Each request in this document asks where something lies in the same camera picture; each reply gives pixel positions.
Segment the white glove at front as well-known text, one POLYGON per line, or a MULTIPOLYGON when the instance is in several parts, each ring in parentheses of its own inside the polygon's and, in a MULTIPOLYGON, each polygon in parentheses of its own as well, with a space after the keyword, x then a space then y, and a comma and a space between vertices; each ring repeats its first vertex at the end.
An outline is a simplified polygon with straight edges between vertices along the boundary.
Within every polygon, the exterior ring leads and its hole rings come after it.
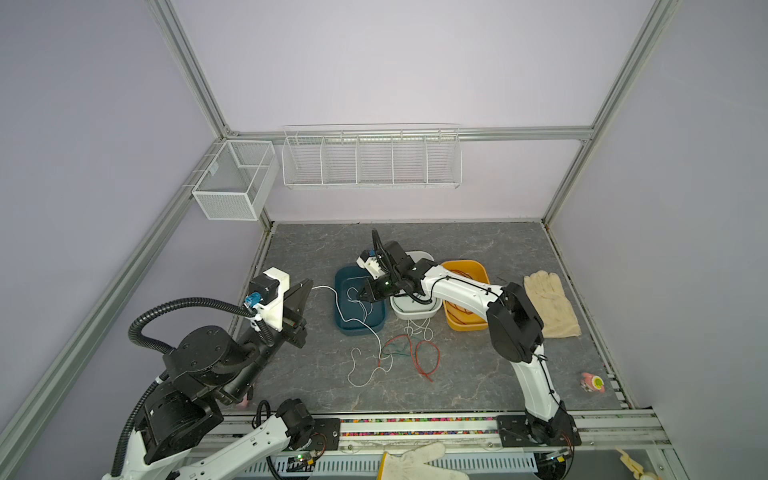
POLYGON ((464 472, 431 465, 431 462, 443 458, 445 454, 446 446, 443 443, 431 443, 400 455, 385 452, 377 479, 468 480, 469 475, 464 472))

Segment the pink toy figure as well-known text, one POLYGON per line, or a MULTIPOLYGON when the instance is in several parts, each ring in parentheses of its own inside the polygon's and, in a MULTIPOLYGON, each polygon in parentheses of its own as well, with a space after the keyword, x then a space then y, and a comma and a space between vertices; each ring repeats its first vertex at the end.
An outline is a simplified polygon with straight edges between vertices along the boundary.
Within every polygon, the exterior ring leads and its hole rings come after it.
POLYGON ((605 382, 599 375, 583 372, 581 376, 581 386, 588 392, 604 393, 606 391, 605 382))

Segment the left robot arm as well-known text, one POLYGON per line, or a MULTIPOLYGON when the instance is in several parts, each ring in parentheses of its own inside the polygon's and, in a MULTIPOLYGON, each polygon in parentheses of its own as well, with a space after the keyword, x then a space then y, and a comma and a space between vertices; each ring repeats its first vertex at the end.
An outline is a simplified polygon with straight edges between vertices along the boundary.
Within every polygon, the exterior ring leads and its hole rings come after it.
POLYGON ((162 353, 164 372, 141 396, 121 432, 109 479, 233 479, 284 450, 311 451, 292 470, 307 471, 339 445, 339 420, 315 420, 299 399, 275 413, 264 405, 251 432, 195 463, 187 457, 224 420, 224 405, 245 400, 256 378, 284 344, 306 342, 303 313, 313 283, 290 285, 271 269, 255 278, 242 305, 205 297, 166 302, 140 315, 129 340, 162 353), (232 313, 251 322, 239 338, 218 326, 189 333, 176 347, 144 335, 153 320, 193 307, 232 313))

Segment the yellow plastic bin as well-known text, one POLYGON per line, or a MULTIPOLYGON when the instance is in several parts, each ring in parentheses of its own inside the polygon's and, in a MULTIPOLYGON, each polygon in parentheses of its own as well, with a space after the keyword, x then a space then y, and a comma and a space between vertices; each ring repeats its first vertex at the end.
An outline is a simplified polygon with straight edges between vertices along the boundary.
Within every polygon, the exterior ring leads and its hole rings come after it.
MULTIPOLYGON (((443 262, 442 266, 459 276, 482 283, 489 282, 485 268, 477 261, 450 260, 443 262)), ((470 310, 450 302, 444 303, 444 310, 449 327, 455 331, 478 331, 487 328, 487 322, 470 310)))

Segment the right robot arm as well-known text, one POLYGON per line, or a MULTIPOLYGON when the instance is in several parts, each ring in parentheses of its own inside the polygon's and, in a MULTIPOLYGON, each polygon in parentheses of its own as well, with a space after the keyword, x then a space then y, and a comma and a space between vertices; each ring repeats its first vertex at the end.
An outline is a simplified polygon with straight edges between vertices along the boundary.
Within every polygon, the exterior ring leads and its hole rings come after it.
POLYGON ((548 369, 543 320, 523 286, 483 283, 429 259, 415 261, 398 242, 383 242, 377 230, 372 231, 372 248, 360 254, 357 265, 370 275, 358 294, 363 302, 405 296, 426 305, 438 299, 485 320, 494 350, 511 363, 523 393, 523 436, 539 445, 581 444, 548 369))

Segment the white mesh box basket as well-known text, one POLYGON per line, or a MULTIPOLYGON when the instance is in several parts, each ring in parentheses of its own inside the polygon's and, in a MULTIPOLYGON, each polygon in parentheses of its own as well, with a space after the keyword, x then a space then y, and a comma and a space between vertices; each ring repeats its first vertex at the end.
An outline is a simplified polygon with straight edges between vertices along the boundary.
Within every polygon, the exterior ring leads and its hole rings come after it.
POLYGON ((208 220, 258 221, 278 173, 272 142, 225 140, 192 194, 208 220))

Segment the white plastic bin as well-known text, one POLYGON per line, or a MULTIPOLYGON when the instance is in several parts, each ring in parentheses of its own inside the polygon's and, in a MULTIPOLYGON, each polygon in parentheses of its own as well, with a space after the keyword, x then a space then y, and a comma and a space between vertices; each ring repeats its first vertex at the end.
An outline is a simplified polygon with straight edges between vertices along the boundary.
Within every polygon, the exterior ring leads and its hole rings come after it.
POLYGON ((400 320, 421 321, 434 317, 442 308, 443 301, 433 299, 429 304, 414 301, 407 294, 398 294, 389 299, 390 307, 400 320))

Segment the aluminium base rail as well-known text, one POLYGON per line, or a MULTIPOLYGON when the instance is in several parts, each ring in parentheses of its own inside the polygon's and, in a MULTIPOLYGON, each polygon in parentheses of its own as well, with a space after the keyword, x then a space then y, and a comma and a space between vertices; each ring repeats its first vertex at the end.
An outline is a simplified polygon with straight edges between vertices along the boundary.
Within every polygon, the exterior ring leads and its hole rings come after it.
MULTIPOLYGON (((670 449, 672 442, 651 410, 596 410, 571 413, 581 444, 580 450, 670 449)), ((497 418, 519 417, 518 412, 444 412, 421 414, 317 414, 315 421, 337 418, 339 426, 313 440, 332 454, 376 453, 385 449, 401 452, 412 447, 441 442, 451 453, 495 452, 505 443, 521 450, 542 450, 526 445, 500 427, 497 418)))

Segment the small cream object front right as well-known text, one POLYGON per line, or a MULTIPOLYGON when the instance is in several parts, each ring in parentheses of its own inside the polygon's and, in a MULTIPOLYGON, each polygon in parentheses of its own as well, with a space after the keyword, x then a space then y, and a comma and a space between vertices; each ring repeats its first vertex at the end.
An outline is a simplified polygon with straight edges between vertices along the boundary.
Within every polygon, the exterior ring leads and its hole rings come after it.
POLYGON ((655 473, 647 471, 638 461, 634 460, 627 451, 616 448, 620 462, 630 471, 635 480, 660 480, 655 473))

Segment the beige work glove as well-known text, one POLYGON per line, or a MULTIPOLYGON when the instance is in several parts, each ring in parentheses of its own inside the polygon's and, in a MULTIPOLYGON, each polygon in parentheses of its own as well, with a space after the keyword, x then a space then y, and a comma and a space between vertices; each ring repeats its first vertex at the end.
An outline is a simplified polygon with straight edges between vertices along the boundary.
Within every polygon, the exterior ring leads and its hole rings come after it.
POLYGON ((556 273, 540 270, 525 276, 524 288, 543 321, 546 339, 573 338, 582 334, 573 306, 556 273))

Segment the dark teal plastic bin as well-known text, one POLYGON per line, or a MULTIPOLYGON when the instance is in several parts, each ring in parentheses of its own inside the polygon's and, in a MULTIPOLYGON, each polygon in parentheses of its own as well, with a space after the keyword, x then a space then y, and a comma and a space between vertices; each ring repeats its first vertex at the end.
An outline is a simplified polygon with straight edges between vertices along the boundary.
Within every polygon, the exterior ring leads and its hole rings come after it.
POLYGON ((344 266, 335 274, 334 290, 337 293, 338 307, 334 321, 336 327, 346 336, 365 335, 370 332, 369 328, 378 333, 384 326, 385 304, 358 299, 358 294, 365 286, 365 280, 369 278, 368 272, 357 265, 344 266))

